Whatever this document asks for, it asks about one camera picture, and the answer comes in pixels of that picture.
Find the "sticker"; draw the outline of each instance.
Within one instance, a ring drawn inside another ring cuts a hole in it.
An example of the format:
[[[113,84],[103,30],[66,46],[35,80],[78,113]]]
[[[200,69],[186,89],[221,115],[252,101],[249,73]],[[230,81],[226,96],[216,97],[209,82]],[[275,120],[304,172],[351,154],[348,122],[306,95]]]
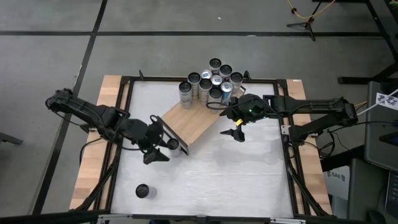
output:
[[[239,119],[239,120],[236,122],[236,125],[239,126],[241,123],[243,123],[243,120],[242,120],[242,119]]]
[[[376,103],[384,100],[383,102],[379,103],[381,106],[385,106],[394,110],[398,110],[398,98],[393,96],[384,95],[381,93],[377,93],[376,95]]]

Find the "wooden board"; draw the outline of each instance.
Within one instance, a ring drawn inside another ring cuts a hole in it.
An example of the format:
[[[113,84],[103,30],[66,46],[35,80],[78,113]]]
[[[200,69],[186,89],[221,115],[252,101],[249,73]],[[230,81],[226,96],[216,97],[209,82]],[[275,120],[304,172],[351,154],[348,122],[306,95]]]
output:
[[[289,91],[289,96],[297,100],[306,99],[301,80],[287,80],[287,89]],[[311,122],[311,117],[309,114],[295,114],[293,115],[293,121],[295,125],[304,125]],[[315,138],[313,137],[308,137],[306,141],[317,145]],[[323,180],[323,172],[319,160],[318,149],[308,144],[300,146],[298,149],[300,151],[304,180],[307,189],[311,192],[312,196],[320,204],[322,209],[331,214],[331,207],[325,181]],[[300,214],[304,214],[301,191],[297,186],[295,186],[295,191],[298,211]]]
[[[239,91],[236,96],[242,94],[243,91]],[[162,120],[189,146],[216,122],[221,112],[211,113],[199,100],[194,100],[189,109],[182,108],[178,102],[162,116]]]
[[[97,105],[108,105],[108,106],[115,105],[119,91],[120,80],[121,76],[119,75],[104,76],[103,84],[99,92]],[[305,93],[301,80],[287,80],[287,85],[288,85],[289,95],[291,97],[300,100],[305,99]],[[122,100],[121,105],[124,106],[123,102],[126,99],[126,94],[123,94],[123,99],[124,100]],[[303,125],[310,121],[311,120],[309,114],[294,115],[294,122],[297,125]],[[91,141],[96,138],[98,138],[97,133],[90,133],[87,141]],[[315,140],[312,138],[308,138],[307,141],[315,143]],[[89,145],[85,149],[83,160],[76,181],[75,191],[72,196],[70,208],[76,208],[77,206],[79,206],[84,201],[84,199],[90,194],[95,185],[98,183],[101,172],[102,161],[104,158],[105,147],[106,143],[104,141],[99,141],[96,142],[95,144]],[[308,145],[300,146],[299,149],[300,149],[306,186],[314,196],[315,200],[322,206],[322,208],[326,212],[331,213],[331,207],[325,187],[325,182],[323,180],[323,173],[319,161],[318,151],[314,147]],[[298,188],[296,188],[296,196],[297,196],[299,213],[303,214],[301,193]],[[103,194],[100,208],[104,208],[103,202],[105,200],[106,200],[106,195]]]

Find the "yellow cable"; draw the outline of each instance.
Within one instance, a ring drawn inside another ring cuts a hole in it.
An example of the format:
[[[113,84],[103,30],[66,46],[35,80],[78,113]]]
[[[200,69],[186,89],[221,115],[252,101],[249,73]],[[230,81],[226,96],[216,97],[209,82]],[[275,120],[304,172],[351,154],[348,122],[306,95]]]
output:
[[[288,2],[288,4],[290,5],[290,9],[293,9],[293,5],[290,2],[290,0],[286,0]],[[325,6],[323,9],[321,9],[320,11],[318,11],[317,13],[315,13],[314,15],[311,16],[300,16],[297,11],[294,11],[294,14],[296,14],[297,17],[301,18],[301,19],[308,19],[311,17],[315,17],[316,15],[318,15],[319,13],[323,12],[325,9],[327,9],[329,6],[331,6],[336,0],[333,0],[331,3],[329,3],[327,6]]]
[[[355,105],[354,107],[357,107],[357,106],[362,106],[362,105],[364,105],[365,103],[367,103],[367,101],[364,101],[364,102],[362,102],[362,103],[358,103],[357,105]]]

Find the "soda can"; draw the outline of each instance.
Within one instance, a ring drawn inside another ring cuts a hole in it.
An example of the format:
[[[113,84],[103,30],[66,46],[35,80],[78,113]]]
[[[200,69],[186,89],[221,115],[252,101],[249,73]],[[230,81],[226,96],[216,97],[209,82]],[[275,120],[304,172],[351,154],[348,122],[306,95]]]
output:
[[[197,100],[199,96],[200,75],[196,72],[192,72],[188,75],[188,82],[192,86],[192,98]]]
[[[181,149],[179,148],[180,143],[177,139],[169,139],[167,141],[167,147],[170,150],[170,155],[174,158],[178,157],[181,154]]]
[[[219,75],[225,80],[228,78],[232,73],[232,67],[229,65],[223,65],[220,68]]]
[[[209,91],[211,89],[210,79],[202,79],[199,83],[199,100],[200,104],[206,105],[209,96]]]
[[[213,87],[219,87],[223,82],[223,78],[219,75],[213,75],[211,77],[211,84],[213,84]]]
[[[180,89],[180,103],[182,108],[189,109],[192,105],[192,86],[189,82],[181,82],[178,86]]]
[[[236,95],[243,82],[243,75],[239,72],[234,72],[229,77],[229,82],[232,84],[232,95]]]
[[[140,184],[136,188],[136,195],[139,198],[152,199],[156,196],[156,189],[146,184]]]
[[[203,71],[201,71],[200,76],[201,76],[201,79],[205,79],[205,78],[210,79],[212,76],[212,72],[210,70],[203,70]]]
[[[209,62],[210,68],[209,70],[212,72],[213,75],[218,75],[221,67],[221,60],[218,58],[213,58]]]
[[[208,100],[208,102],[209,103],[212,103],[212,102],[221,103],[222,96],[223,96],[223,92],[221,91],[221,89],[217,88],[217,87],[213,87],[209,91],[209,100]],[[219,105],[216,105],[216,104],[212,104],[210,106],[214,107],[214,108],[220,107]],[[218,110],[210,110],[210,113],[217,113],[217,111]]]
[[[231,98],[232,95],[232,89],[233,86],[229,82],[223,82],[221,84],[221,90],[223,91],[223,98],[221,99],[221,103],[228,105],[229,99]]]

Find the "white table surface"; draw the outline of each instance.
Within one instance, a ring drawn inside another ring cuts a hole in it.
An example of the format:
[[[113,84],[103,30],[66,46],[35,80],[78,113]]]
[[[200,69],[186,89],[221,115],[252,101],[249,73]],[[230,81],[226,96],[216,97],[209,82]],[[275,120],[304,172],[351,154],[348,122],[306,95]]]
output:
[[[274,94],[270,84],[244,87],[246,93]],[[178,101],[178,83],[134,82],[129,112],[150,123],[150,115],[162,116]],[[122,151],[111,213],[291,218],[278,120],[243,126],[245,142],[219,134],[234,127],[220,117],[190,146],[189,156],[169,162],[145,165],[142,153]],[[126,139],[123,146],[132,147]],[[157,196],[138,198],[139,184],[155,187]]]

